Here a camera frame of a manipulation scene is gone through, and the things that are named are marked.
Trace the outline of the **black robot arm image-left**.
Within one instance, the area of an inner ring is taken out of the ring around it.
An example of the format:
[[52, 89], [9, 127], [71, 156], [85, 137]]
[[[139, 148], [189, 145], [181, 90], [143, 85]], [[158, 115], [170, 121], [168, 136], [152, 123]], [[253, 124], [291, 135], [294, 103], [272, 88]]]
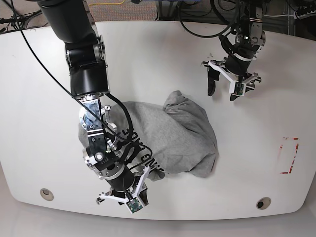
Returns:
[[133, 173], [128, 167], [140, 152], [140, 145], [132, 139], [134, 129], [127, 108], [123, 108], [128, 124], [124, 138], [110, 119], [111, 107], [101, 105], [100, 97], [110, 95], [108, 66], [104, 42], [88, 5], [83, 0], [40, 0], [38, 5], [65, 44], [71, 95], [82, 104], [79, 120], [88, 139], [84, 161], [110, 185], [110, 190], [101, 193], [96, 201], [111, 199], [135, 213], [148, 204], [145, 179], [150, 169]]

